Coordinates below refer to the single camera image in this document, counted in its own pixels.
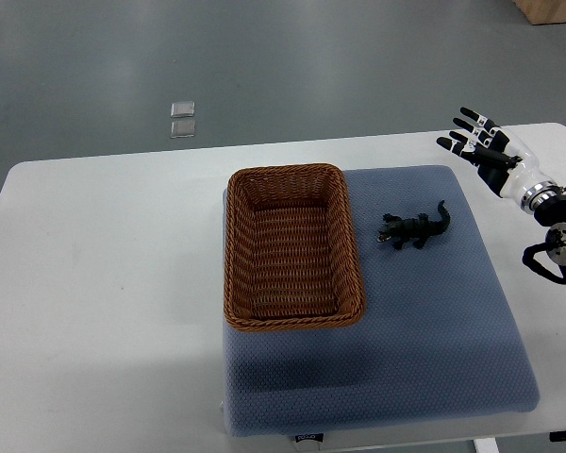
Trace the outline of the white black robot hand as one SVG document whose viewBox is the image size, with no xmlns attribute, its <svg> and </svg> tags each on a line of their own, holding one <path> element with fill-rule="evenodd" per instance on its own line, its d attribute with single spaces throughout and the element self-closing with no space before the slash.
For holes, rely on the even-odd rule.
<svg viewBox="0 0 566 453">
<path fill-rule="evenodd" d="M 495 195 L 513 200 L 522 211 L 532 214 L 543 201 L 562 193 L 515 134 L 472 109 L 463 107 L 460 113 L 453 119 L 458 128 L 439 137 L 437 144 L 472 164 Z"/>
</svg>

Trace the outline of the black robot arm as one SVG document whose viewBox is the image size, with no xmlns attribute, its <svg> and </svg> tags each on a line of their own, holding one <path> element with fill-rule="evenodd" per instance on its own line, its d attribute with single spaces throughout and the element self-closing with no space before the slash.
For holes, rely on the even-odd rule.
<svg viewBox="0 0 566 453">
<path fill-rule="evenodd" d="M 534 217 L 549 229 L 542 243 L 524 250 L 522 262 L 540 277 L 566 286 L 566 187 L 537 202 Z"/>
</svg>

